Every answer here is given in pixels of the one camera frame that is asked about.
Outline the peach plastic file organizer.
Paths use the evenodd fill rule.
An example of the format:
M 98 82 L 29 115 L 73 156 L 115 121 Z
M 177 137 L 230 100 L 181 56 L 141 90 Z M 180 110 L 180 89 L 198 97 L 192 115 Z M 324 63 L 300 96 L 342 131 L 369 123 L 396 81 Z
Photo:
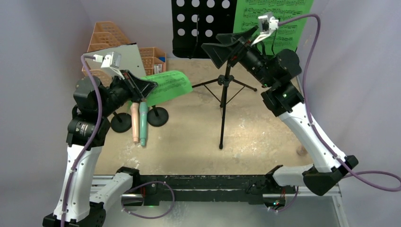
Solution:
M 141 78 L 167 71 L 166 53 L 158 47 L 140 48 L 111 21 L 96 22 L 86 55 L 121 54 L 120 69 Z

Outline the black round microphone stand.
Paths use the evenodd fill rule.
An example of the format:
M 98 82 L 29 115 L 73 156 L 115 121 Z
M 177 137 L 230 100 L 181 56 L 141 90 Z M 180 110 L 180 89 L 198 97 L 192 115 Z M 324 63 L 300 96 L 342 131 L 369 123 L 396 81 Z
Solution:
M 131 115 L 128 113 L 113 112 L 111 128 L 117 133 L 128 131 L 131 128 Z

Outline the mint green toy microphone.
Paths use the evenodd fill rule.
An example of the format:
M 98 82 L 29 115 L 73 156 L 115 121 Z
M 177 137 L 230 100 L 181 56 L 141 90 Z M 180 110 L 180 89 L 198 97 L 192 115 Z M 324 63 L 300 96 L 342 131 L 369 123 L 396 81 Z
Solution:
M 141 102 L 139 105 L 139 142 L 142 147 L 146 146 L 148 137 L 148 105 L 147 102 Z

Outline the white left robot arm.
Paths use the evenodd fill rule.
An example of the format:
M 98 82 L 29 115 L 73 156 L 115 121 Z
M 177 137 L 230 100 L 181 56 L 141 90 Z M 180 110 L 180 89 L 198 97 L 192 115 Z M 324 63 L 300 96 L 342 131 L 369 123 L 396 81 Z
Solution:
M 154 81 L 119 70 L 105 87 L 96 76 L 79 80 L 76 102 L 67 130 L 67 167 L 61 195 L 45 227 L 101 227 L 108 210 L 124 192 L 136 193 L 141 180 L 137 170 L 122 167 L 110 183 L 91 194 L 95 166 L 111 127 L 108 117 L 126 102 L 139 102 L 158 87 Z

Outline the pink toy microphone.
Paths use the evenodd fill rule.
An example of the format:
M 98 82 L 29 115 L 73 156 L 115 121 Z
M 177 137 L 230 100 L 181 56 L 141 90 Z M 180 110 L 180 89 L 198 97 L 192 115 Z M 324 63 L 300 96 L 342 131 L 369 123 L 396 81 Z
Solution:
M 139 103 L 133 102 L 130 110 L 133 142 L 139 143 Z

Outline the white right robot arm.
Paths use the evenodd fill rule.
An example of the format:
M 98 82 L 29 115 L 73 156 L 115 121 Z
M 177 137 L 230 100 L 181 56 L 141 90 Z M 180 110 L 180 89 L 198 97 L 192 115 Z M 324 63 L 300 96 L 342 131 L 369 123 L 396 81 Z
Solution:
M 283 49 L 267 57 L 252 45 L 255 31 L 252 28 L 242 33 L 218 34 L 217 43 L 204 43 L 201 47 L 217 68 L 240 63 L 262 84 L 264 104 L 291 129 L 313 161 L 308 166 L 275 167 L 267 174 L 266 188 L 278 192 L 283 186 L 305 186 L 318 196 L 325 195 L 358 160 L 336 148 L 307 112 L 306 99 L 291 82 L 302 71 L 296 52 Z

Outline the black music stand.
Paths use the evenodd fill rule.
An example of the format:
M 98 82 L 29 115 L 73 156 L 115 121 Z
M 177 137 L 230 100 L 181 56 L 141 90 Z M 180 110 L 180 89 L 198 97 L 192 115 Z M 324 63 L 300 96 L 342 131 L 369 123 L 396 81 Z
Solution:
M 231 83 L 254 92 L 257 88 L 242 83 L 231 74 L 231 68 L 239 62 L 240 52 L 248 45 L 257 27 L 246 32 L 234 33 L 236 0 L 173 0 L 173 55 L 178 58 L 209 59 L 217 69 L 224 66 L 225 73 L 216 79 L 194 87 L 207 87 L 212 83 L 222 86 L 222 109 L 219 149 L 223 148 L 227 98 Z

